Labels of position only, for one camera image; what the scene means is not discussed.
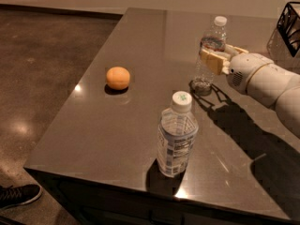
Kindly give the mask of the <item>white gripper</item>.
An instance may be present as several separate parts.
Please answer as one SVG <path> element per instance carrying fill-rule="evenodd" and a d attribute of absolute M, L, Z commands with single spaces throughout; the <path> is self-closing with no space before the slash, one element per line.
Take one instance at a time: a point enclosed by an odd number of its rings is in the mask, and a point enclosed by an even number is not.
<path fill-rule="evenodd" d="M 201 49 L 199 55 L 214 74 L 225 74 L 229 86 L 243 95 L 247 92 L 251 77 L 260 68 L 274 63 L 261 54 L 248 53 L 248 50 L 230 44 L 225 45 L 224 52 Z"/>

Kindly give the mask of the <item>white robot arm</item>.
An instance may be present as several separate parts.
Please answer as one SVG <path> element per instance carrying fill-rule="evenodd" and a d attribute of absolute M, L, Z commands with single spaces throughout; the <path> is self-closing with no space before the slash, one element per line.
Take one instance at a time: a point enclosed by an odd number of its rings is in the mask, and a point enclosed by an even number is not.
<path fill-rule="evenodd" d="M 283 126 L 300 138 L 299 74 L 232 45 L 226 45 L 224 52 L 202 45 L 199 56 L 213 73 L 225 74 L 231 88 L 274 110 Z"/>

